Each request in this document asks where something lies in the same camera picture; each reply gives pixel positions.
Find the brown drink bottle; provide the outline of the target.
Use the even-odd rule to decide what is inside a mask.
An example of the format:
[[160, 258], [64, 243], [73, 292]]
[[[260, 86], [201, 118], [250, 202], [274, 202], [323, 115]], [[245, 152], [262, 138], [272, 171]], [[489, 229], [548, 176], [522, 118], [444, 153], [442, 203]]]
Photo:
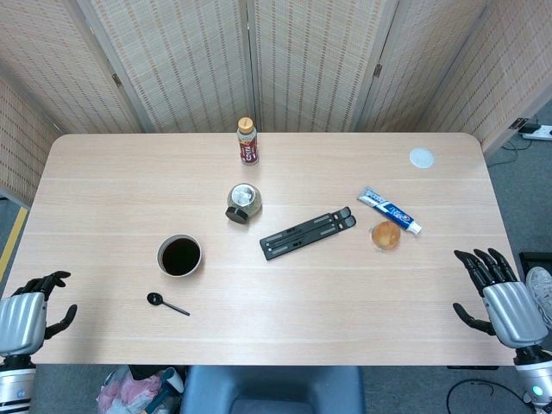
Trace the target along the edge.
[[252, 166], [258, 162], [257, 130], [254, 121], [249, 117], [242, 117], [237, 123], [237, 138], [240, 147], [241, 162]]

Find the white and teal bottle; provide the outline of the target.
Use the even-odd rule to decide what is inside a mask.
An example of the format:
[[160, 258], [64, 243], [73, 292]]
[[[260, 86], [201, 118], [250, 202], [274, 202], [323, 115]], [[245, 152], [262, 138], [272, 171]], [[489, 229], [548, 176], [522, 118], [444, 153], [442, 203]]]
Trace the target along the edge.
[[167, 368], [160, 379], [160, 392], [148, 404], [142, 414], [153, 414], [167, 397], [178, 396], [184, 391], [184, 381], [174, 367]]

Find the black spoon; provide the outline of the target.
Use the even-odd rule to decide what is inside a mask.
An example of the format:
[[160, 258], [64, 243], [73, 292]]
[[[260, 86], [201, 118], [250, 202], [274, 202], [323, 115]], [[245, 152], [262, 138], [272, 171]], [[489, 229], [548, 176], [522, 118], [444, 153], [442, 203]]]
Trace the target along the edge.
[[147, 295], [147, 301], [151, 305], [154, 305], [154, 306], [164, 305], [164, 306], [168, 307], [169, 309], [177, 311], [178, 313], [180, 313], [182, 315], [185, 315], [187, 317], [189, 317], [191, 315], [190, 312], [188, 312], [186, 310], [183, 310], [183, 309], [179, 308], [178, 306], [175, 306], [173, 304], [169, 304], [168, 302], [166, 302], [158, 292], [150, 292]]

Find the glass jar with black lid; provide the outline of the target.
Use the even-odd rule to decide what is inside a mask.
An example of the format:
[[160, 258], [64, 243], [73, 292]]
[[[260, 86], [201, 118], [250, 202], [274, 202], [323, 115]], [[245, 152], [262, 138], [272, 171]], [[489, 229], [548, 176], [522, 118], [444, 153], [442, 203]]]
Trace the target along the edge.
[[248, 223], [262, 207], [260, 191], [249, 183], [235, 185], [227, 197], [226, 217], [240, 224]]

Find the blue chair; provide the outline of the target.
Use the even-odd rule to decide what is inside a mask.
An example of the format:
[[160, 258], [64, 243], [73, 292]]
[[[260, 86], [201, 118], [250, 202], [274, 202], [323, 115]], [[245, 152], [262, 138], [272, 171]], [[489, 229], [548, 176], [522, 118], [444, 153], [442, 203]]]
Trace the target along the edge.
[[192, 366], [179, 414], [366, 414], [354, 366]]

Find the woven folding screen panel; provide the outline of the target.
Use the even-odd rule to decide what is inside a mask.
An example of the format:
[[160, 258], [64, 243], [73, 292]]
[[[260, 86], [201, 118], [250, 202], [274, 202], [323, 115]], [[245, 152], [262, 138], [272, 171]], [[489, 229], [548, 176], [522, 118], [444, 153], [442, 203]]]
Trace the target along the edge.
[[75, 0], [0, 0], [0, 66], [65, 133], [141, 132], [76, 8]]
[[413, 132], [490, 0], [396, 0], [360, 132]]
[[247, 0], [263, 132], [351, 132], [399, 0]]
[[34, 99], [0, 68], [0, 195], [31, 206], [60, 136]]
[[472, 135], [484, 155], [552, 99], [552, 0], [491, 0], [417, 124]]
[[76, 0], [147, 132], [234, 132], [254, 115], [245, 0]]

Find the clear plastic bag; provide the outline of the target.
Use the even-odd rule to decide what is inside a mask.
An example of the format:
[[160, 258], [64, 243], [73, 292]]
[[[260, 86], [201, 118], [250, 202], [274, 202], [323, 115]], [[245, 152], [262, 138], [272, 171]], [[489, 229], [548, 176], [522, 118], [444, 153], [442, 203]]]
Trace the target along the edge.
[[[96, 398], [97, 414], [142, 414], [160, 392], [161, 375], [169, 366], [119, 366], [103, 383]], [[169, 396], [153, 414], [175, 414], [183, 392]]]

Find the grey sneaker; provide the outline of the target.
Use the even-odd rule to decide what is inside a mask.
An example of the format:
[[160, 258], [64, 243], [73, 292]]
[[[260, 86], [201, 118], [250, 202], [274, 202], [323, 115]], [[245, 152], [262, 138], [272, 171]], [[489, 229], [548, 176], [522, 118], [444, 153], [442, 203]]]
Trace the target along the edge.
[[545, 324], [552, 330], [552, 274], [544, 267], [532, 267], [526, 275], [525, 284]]

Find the white power strip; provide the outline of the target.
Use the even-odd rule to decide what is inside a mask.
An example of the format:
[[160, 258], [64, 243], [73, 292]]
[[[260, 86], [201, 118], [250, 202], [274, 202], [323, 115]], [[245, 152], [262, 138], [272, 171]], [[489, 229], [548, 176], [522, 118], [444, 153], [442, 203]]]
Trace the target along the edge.
[[525, 140], [552, 141], [552, 125], [539, 125], [538, 129], [536, 125], [526, 125], [519, 134]]

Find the black box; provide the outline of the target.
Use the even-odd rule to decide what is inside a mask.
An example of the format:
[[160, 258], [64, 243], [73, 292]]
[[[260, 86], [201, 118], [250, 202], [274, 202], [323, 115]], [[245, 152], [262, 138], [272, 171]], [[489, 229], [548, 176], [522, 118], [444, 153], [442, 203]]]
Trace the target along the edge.
[[524, 276], [527, 276], [533, 267], [542, 267], [552, 275], [552, 253], [521, 252], [519, 254]]

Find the white round table disc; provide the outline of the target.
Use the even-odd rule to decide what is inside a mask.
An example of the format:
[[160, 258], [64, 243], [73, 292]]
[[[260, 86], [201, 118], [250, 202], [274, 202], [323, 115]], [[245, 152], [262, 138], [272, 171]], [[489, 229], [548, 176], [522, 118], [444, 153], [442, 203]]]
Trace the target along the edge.
[[427, 148], [413, 148], [409, 154], [410, 162], [413, 166], [420, 169], [428, 169], [434, 165], [434, 154]]

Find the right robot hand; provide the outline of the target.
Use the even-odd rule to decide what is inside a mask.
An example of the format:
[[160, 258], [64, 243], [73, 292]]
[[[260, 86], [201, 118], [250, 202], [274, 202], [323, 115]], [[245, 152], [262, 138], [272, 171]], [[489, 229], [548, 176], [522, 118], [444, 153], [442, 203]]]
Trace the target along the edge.
[[456, 315], [470, 328], [496, 336], [508, 348], [540, 345], [548, 328], [527, 287], [518, 280], [507, 259], [497, 250], [454, 251], [478, 292], [488, 321], [469, 315], [454, 303]]

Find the black folding laptop stand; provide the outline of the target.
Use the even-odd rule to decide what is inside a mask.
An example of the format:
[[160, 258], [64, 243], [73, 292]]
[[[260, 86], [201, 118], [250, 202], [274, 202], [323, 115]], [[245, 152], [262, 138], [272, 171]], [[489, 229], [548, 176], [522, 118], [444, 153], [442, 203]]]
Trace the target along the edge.
[[344, 207], [262, 238], [260, 247], [265, 259], [272, 260], [346, 229], [351, 229], [355, 225], [356, 219], [350, 208]]

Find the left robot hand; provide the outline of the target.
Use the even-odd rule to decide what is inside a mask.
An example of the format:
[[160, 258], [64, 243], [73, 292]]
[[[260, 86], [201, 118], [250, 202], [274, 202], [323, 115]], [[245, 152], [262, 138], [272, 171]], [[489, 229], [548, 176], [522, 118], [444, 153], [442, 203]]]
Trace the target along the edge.
[[71, 274], [57, 271], [29, 280], [7, 298], [0, 300], [0, 356], [32, 355], [43, 342], [67, 329], [78, 306], [72, 304], [60, 322], [47, 326], [47, 305], [55, 287], [65, 287]]

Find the blue white toothpaste tube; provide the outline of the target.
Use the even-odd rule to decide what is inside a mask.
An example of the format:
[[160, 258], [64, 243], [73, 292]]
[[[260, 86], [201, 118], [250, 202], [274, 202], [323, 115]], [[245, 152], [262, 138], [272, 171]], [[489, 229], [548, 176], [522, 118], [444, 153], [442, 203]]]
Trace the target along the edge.
[[422, 231], [422, 226], [417, 223], [412, 216], [402, 211], [397, 205], [388, 201], [386, 198], [381, 197], [380, 194], [370, 187], [363, 189], [358, 200], [377, 210], [380, 214], [397, 224], [406, 232], [418, 235]]

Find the white cup of black coffee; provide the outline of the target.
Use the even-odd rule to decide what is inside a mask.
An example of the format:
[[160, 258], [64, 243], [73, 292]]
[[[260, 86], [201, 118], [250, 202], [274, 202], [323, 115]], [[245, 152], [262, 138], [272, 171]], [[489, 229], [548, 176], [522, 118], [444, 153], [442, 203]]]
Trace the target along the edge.
[[174, 278], [193, 274], [201, 261], [201, 245], [191, 235], [171, 235], [160, 244], [157, 252], [160, 270]]

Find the orange jelly cup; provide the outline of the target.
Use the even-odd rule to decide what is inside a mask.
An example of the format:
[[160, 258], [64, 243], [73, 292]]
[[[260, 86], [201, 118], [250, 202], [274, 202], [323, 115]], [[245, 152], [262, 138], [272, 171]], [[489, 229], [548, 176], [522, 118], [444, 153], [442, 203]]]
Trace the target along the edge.
[[376, 251], [390, 252], [399, 246], [401, 228], [391, 221], [383, 221], [370, 228], [369, 235]]

